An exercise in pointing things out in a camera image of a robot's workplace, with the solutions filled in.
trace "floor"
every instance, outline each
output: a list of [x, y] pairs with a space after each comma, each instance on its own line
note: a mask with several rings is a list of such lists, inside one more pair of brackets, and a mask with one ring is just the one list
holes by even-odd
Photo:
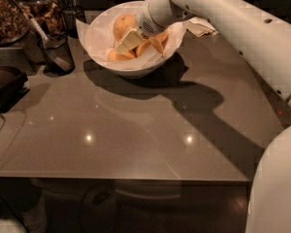
[[245, 185], [38, 180], [48, 233], [242, 233]]

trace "bread roll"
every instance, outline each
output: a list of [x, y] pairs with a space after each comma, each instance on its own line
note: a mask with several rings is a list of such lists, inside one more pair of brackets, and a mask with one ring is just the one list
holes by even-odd
[[150, 45], [151, 41], [149, 39], [145, 39], [140, 45], [136, 47], [136, 56], [139, 57], [143, 55]]
[[129, 27], [137, 27], [135, 16], [130, 14], [120, 15], [113, 24], [113, 35], [115, 39], [119, 41]]
[[139, 57], [144, 54], [147, 48], [153, 45], [154, 48], [161, 54], [164, 52], [164, 47], [162, 43], [157, 40], [155, 37], [149, 37], [148, 39], [144, 40], [140, 45], [136, 47], [136, 56]]
[[133, 59], [133, 58], [136, 58], [136, 55], [132, 50], [127, 51], [124, 54], [119, 54], [116, 50], [112, 49], [108, 53], [108, 60], [110, 60], [110, 61], [130, 60], [130, 59]]
[[158, 41], [160, 41], [161, 43], [164, 43], [166, 41], [166, 39], [167, 39], [167, 36], [168, 36], [168, 28], [165, 31], [163, 31], [162, 33], [159, 33], [159, 34], [155, 35], [154, 37]]
[[151, 44], [154, 46], [154, 48], [161, 54], [164, 52], [164, 47], [162, 43], [155, 37], [148, 38], [151, 42]]

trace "robotic arm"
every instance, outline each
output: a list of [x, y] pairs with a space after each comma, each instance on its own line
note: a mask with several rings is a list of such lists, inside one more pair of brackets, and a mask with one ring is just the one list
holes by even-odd
[[291, 24], [243, 0], [145, 0], [136, 23], [147, 36], [206, 18], [291, 107]]
[[[146, 0], [136, 14], [148, 36], [193, 15], [206, 18], [291, 107], [291, 25], [243, 0]], [[257, 168], [246, 233], [291, 233], [291, 126]]]

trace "reflective table surface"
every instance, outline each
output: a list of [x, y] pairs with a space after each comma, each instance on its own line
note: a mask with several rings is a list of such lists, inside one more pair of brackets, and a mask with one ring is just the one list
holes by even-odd
[[76, 69], [42, 66], [0, 115], [0, 177], [252, 181], [282, 131], [244, 59], [220, 35], [186, 33], [150, 75], [127, 80], [69, 39]]

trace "bowl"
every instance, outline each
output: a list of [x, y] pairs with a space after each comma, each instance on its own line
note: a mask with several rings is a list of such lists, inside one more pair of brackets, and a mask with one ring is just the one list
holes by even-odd
[[108, 52], [116, 44], [113, 36], [114, 21], [122, 14], [134, 15], [143, 5], [143, 1], [116, 5], [97, 16], [89, 25], [77, 20], [79, 39], [88, 55], [100, 66], [124, 78], [140, 78], [162, 66], [177, 51], [186, 31], [182, 22], [169, 26], [169, 35], [164, 43], [163, 55], [150, 47], [138, 58], [109, 61]]

